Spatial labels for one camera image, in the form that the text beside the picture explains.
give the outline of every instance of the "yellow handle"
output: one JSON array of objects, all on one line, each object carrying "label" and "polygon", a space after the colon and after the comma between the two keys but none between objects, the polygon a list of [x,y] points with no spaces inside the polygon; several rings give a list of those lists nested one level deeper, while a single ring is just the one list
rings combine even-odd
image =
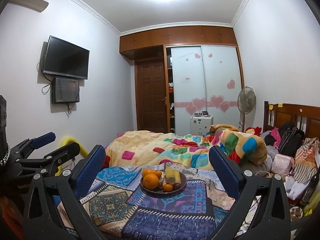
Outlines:
[{"label": "yellow handle", "polygon": [[[71,143],[71,142],[76,142],[76,143],[78,143],[79,145],[80,145],[80,154],[81,154],[81,156],[83,157],[83,158],[85,158],[85,157],[87,157],[88,156],[88,151],[76,140],[76,139],[74,139],[73,137],[66,137],[66,138],[64,138],[63,140],[62,140],[62,142],[61,142],[61,147],[62,146],[65,146],[65,145],[67,145],[68,143]],[[56,176],[59,176],[60,174],[61,174],[61,172],[62,172],[62,167],[61,166],[59,166],[58,167],[58,172],[56,173]]]}]

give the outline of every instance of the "blue patterned blanket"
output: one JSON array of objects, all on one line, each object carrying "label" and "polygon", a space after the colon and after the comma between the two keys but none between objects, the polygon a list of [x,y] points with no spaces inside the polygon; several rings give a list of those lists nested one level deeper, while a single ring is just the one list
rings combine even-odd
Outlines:
[{"label": "blue patterned blanket", "polygon": [[[140,188],[141,170],[171,166],[187,177],[177,195],[150,196]],[[205,240],[234,203],[214,171],[164,163],[144,167],[111,167],[99,172],[89,194],[81,199],[98,228],[107,235],[134,240]],[[62,203],[58,210],[68,231],[76,236]]]}]

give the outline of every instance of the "fan grille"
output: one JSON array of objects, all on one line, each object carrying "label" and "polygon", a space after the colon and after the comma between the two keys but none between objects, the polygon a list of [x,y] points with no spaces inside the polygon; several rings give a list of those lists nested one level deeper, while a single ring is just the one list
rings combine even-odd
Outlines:
[{"label": "fan grille", "polygon": [[238,96],[238,108],[242,114],[250,113],[256,104],[256,95],[250,87],[243,88]]}]

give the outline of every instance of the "sliding wardrobe door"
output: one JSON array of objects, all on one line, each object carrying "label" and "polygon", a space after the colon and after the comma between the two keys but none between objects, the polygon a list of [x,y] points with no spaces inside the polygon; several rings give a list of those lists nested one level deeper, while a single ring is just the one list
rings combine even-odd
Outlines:
[{"label": "sliding wardrobe door", "polygon": [[239,127],[237,107],[241,91],[241,77],[235,47],[201,46],[207,107],[214,124],[231,124]]},{"label": "sliding wardrobe door", "polygon": [[205,111],[205,85],[201,47],[171,49],[175,132],[190,133],[190,117]]}]

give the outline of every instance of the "black tv screen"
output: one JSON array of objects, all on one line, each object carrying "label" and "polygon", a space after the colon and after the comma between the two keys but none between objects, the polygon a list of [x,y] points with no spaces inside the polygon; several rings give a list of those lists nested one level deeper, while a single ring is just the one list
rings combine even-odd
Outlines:
[{"label": "black tv screen", "polygon": [[89,51],[50,36],[43,73],[88,79]]}]

